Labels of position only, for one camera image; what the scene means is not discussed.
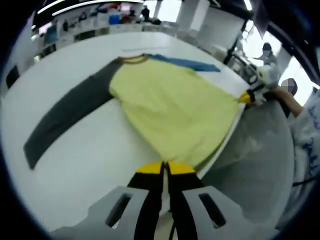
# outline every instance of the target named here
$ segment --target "white table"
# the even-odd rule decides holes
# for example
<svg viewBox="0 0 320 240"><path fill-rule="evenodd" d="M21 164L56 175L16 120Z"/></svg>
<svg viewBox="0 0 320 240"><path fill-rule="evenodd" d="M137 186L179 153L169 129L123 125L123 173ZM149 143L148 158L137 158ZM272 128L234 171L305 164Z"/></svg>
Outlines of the white table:
<svg viewBox="0 0 320 240"><path fill-rule="evenodd" d="M118 56L163 54L215 64L203 72L212 84L239 97L248 87L207 53L159 32L128 32L83 40L58 50L27 70L2 102L2 147L12 182L31 213L49 231L73 226L88 208L116 186L126 186L135 170L160 157L127 122L113 99L79 121L50 146L30 170L23 146L40 119L71 88ZM231 136L211 160L212 165ZM199 173L203 177L206 166Z"/></svg>

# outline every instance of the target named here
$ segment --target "person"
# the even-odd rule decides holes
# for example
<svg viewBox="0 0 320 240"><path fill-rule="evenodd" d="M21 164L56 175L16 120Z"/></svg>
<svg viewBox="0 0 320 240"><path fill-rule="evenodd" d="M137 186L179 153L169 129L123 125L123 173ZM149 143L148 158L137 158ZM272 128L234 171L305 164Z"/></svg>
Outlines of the person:
<svg viewBox="0 0 320 240"><path fill-rule="evenodd" d="M144 21L148 22L149 21L150 10L148 9L148 7L146 5L142 9L141 14L143 16Z"/></svg>
<svg viewBox="0 0 320 240"><path fill-rule="evenodd" d="M64 32L68 32L69 30L69 23L67 21L67 19L64 20L63 24L62 24L62 29Z"/></svg>
<svg viewBox="0 0 320 240"><path fill-rule="evenodd" d="M270 43L266 42L262 47L262 55L260 57L253 57L253 59L256 60L262 60L263 65L270 65L271 63L274 63L275 65L278 65L278 59L274 55L272 51L272 47Z"/></svg>
<svg viewBox="0 0 320 240"><path fill-rule="evenodd" d="M288 107L288 124L294 146L294 183L284 213L278 223L283 228L300 210L320 172L320 91L301 106L285 87L272 92Z"/></svg>
<svg viewBox="0 0 320 240"><path fill-rule="evenodd" d="M131 19L132 22L135 22L136 19L137 19L136 11L133 10L133 9L130 10L130 14L128 16L129 16L129 18Z"/></svg>

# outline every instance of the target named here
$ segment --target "white wall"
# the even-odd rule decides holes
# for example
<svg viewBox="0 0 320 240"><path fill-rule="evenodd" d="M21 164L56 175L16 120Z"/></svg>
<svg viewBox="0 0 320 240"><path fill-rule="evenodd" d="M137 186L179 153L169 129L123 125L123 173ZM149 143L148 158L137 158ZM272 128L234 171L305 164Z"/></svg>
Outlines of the white wall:
<svg viewBox="0 0 320 240"><path fill-rule="evenodd" d="M8 91L6 77L10 70L17 65L19 75L21 76L30 66L31 58L36 53L36 46L31 40L34 15L27 20L26 25L22 29L15 44L12 47L10 56L1 73L1 97L3 98Z"/></svg>
<svg viewBox="0 0 320 240"><path fill-rule="evenodd" d="M229 49L234 44L245 20L226 11L210 7L199 32L201 44Z"/></svg>
<svg viewBox="0 0 320 240"><path fill-rule="evenodd" d="M160 10L162 1L158 1L158 0L154 0L154 1L156 1L156 5L155 5L155 10L154 10L154 15L153 15L153 17L154 17L154 18L157 18L157 17L158 17L158 14L159 14L159 10Z"/></svg>
<svg viewBox="0 0 320 240"><path fill-rule="evenodd" d="M135 10L135 15L137 17L139 17L139 15L140 15L140 13L141 13L143 8L144 8L144 4L143 3L132 4L132 7L131 7L132 10Z"/></svg>
<svg viewBox="0 0 320 240"><path fill-rule="evenodd" d="M196 7L194 16L193 16L193 20L191 22L191 29L192 30L196 30L196 31L200 31L205 17L207 15L207 11L209 9L210 6L210 2L208 0L199 0L198 1L198 5Z"/></svg>

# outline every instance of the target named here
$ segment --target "white pillar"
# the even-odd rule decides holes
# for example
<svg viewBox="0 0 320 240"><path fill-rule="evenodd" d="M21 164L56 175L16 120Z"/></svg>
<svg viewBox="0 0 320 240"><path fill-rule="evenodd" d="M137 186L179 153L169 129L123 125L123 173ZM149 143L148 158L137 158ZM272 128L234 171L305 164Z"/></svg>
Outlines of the white pillar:
<svg viewBox="0 0 320 240"><path fill-rule="evenodd" d="M157 19L162 1L158 1L158 0L154 0L154 1L156 1L156 5L155 5L153 17Z"/></svg>
<svg viewBox="0 0 320 240"><path fill-rule="evenodd" d="M189 31L192 20L196 12L199 0L185 0L181 4L180 12L177 18L179 29Z"/></svg>
<svg viewBox="0 0 320 240"><path fill-rule="evenodd" d="M199 0L196 7L190 29L199 31L204 23L207 11L209 9L210 2L208 0Z"/></svg>
<svg viewBox="0 0 320 240"><path fill-rule="evenodd" d="M287 69L292 56L284 49L284 47L281 47L280 52L277 55L278 59L278 68L281 73L281 75L285 72Z"/></svg>

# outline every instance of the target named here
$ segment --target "gray fabric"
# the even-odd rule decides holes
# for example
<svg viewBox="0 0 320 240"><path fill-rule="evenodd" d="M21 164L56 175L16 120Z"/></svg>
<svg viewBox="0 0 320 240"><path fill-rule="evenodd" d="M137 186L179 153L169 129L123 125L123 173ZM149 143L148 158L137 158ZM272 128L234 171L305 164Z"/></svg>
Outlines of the gray fabric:
<svg viewBox="0 0 320 240"><path fill-rule="evenodd" d="M253 223L275 226L292 189L294 146L276 101L245 111L227 146L202 182L239 204Z"/></svg>
<svg viewBox="0 0 320 240"><path fill-rule="evenodd" d="M109 84L121 66L121 61L116 59L89 76L63 96L41 119L23 147L31 169L65 131L113 98L109 93Z"/></svg>
<svg viewBox="0 0 320 240"><path fill-rule="evenodd" d="M270 54L270 56L262 58L262 60L263 60L263 65L270 65L271 63L278 65L278 59L273 54Z"/></svg>

